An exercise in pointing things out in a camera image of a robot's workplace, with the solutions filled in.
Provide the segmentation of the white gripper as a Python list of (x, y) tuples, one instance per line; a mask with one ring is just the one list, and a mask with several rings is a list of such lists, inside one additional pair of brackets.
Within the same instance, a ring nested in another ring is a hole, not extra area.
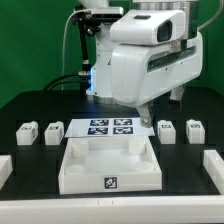
[(169, 106), (172, 110), (180, 110), (183, 84), (198, 77), (202, 70), (203, 41), (200, 33), (187, 41), (184, 51), (170, 50), (169, 43), (157, 46), (120, 44), (113, 50), (112, 96), (125, 106), (141, 105), (138, 113), (145, 128), (150, 128), (153, 120), (151, 104), (147, 102), (173, 89)]

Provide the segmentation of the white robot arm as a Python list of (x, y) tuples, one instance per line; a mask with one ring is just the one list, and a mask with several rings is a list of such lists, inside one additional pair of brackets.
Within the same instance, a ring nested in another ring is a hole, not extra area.
[(184, 85), (202, 70), (200, 0), (131, 0), (131, 9), (112, 0), (79, 0), (79, 18), (96, 40), (90, 99), (135, 108), (141, 125), (152, 126), (151, 105), (169, 92), (178, 103)]

